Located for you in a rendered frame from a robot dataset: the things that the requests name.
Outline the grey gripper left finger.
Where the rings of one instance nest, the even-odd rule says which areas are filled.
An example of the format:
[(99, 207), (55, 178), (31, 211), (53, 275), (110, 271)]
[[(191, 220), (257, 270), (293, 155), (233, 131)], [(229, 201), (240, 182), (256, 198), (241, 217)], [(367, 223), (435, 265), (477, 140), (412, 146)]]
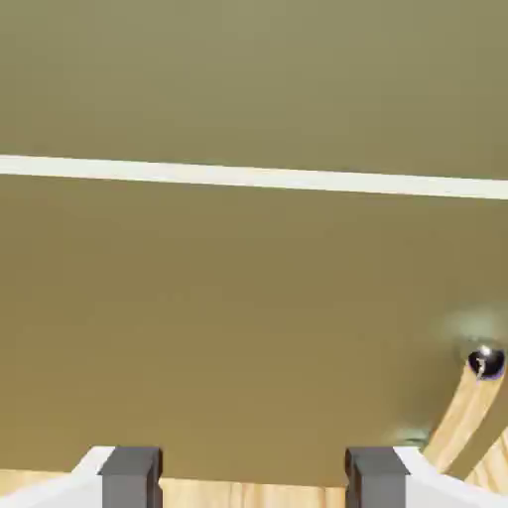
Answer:
[(162, 450), (94, 446), (69, 473), (0, 496), (0, 508), (163, 508)]

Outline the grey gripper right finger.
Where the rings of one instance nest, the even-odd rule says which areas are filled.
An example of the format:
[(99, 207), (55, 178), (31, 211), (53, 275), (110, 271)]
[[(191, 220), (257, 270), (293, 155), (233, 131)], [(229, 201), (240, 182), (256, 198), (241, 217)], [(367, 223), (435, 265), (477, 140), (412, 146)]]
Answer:
[(508, 496), (439, 473), (415, 446), (349, 447), (346, 508), (508, 508)]

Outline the olive cabinet door front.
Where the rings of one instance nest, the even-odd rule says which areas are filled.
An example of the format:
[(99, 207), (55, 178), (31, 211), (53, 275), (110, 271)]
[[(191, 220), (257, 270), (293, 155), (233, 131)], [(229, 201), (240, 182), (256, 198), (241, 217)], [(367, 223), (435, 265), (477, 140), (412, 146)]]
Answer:
[(338, 484), (508, 338), (508, 200), (0, 177), (0, 468)]
[(508, 179), (508, 0), (0, 0), (0, 154)]

